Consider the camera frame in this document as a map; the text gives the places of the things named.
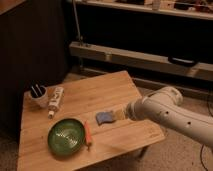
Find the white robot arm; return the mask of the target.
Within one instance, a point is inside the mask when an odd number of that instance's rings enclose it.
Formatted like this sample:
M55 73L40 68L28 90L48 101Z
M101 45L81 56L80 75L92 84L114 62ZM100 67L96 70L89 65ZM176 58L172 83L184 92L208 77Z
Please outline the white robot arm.
M180 91L167 86L131 101L112 116L115 120L148 118L213 149L213 117L182 108L182 101Z

